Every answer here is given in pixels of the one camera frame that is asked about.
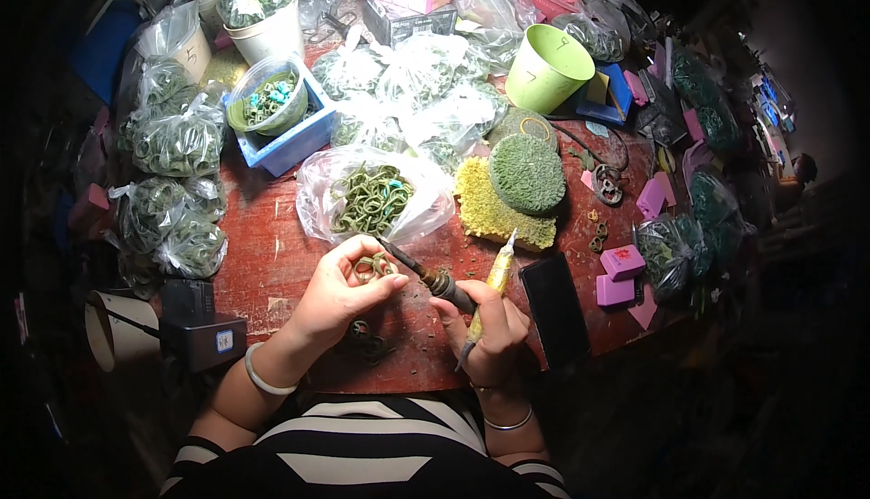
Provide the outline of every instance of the silver bangle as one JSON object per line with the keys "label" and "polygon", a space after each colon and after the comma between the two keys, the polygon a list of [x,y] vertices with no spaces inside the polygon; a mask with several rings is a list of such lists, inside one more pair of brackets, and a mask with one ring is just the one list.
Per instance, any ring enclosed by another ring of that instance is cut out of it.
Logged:
{"label": "silver bangle", "polygon": [[273,396],[288,396],[289,394],[296,391],[296,388],[299,387],[299,383],[295,383],[289,388],[276,388],[275,386],[270,386],[269,384],[263,382],[263,379],[256,375],[254,372],[254,366],[251,364],[251,354],[254,353],[255,349],[258,349],[261,344],[266,344],[265,342],[255,342],[251,344],[248,348],[248,351],[245,352],[245,370],[248,371],[248,376],[251,378],[251,382],[254,383],[255,386],[265,391],[267,394]]}
{"label": "silver bangle", "polygon": [[520,423],[515,423],[514,425],[502,426],[502,425],[496,425],[496,424],[492,423],[491,421],[487,420],[486,418],[484,418],[484,423],[486,425],[488,425],[489,427],[496,429],[498,431],[511,431],[513,429],[519,429],[519,428],[523,427],[524,425],[526,425],[529,422],[529,420],[531,418],[532,418],[532,406],[529,405],[529,413],[526,414],[526,417],[523,418],[523,421],[521,421]]}

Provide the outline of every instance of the hand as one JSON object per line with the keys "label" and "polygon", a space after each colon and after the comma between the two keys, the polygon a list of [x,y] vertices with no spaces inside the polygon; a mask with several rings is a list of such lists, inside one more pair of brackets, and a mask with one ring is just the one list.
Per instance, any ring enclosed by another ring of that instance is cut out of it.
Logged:
{"label": "hand", "polygon": [[[479,305],[480,324],[484,329],[483,337],[463,365],[465,374],[480,388],[501,386],[516,371],[516,348],[529,334],[529,316],[482,281],[463,280],[456,285]],[[465,320],[451,302],[431,297],[429,304],[438,310],[453,354],[459,358],[468,333]]]}
{"label": "hand", "polygon": [[358,234],[324,255],[287,326],[323,351],[335,346],[354,317],[408,284],[405,275],[376,277],[364,286],[359,284],[353,274],[354,263],[360,257],[385,251],[373,237]]}

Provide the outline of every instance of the smartphone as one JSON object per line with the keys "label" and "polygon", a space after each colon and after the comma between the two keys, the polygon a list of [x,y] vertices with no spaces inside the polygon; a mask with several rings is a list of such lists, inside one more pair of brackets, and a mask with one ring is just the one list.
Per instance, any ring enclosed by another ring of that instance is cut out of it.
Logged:
{"label": "smartphone", "polygon": [[589,335],[568,260],[560,252],[519,271],[547,365],[553,370],[589,355]]}

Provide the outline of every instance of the blue plastic box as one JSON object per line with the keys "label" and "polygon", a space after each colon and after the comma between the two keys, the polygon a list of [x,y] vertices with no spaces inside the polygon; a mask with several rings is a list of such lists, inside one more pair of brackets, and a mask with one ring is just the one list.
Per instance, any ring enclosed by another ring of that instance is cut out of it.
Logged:
{"label": "blue plastic box", "polygon": [[[609,91],[607,93],[607,104],[588,101],[586,99],[586,92],[589,90],[589,86],[582,86],[568,98],[566,103],[572,105],[574,111],[579,115],[609,121],[616,125],[625,125],[625,120],[628,118],[628,109],[632,105],[633,97],[632,90],[628,87],[625,76],[622,75],[622,69],[619,68],[619,63],[596,63],[595,70],[610,76],[608,87],[613,92],[613,97]],[[625,114],[625,119],[619,115],[620,109]]]}
{"label": "blue plastic box", "polygon": [[308,88],[308,103],[315,110],[310,118],[267,143],[268,137],[263,135],[236,131],[238,146],[242,148],[248,167],[263,167],[276,178],[329,144],[332,135],[335,103],[301,63],[299,75]]}

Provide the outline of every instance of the striped shirt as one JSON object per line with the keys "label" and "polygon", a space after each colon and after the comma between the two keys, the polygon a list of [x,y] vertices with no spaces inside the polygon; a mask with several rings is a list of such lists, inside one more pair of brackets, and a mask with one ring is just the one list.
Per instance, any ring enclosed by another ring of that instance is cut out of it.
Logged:
{"label": "striped shirt", "polygon": [[506,467],[492,460],[481,416],[459,392],[438,399],[447,402],[435,395],[319,396],[300,417],[230,452],[187,437],[160,495],[569,497],[545,461]]}

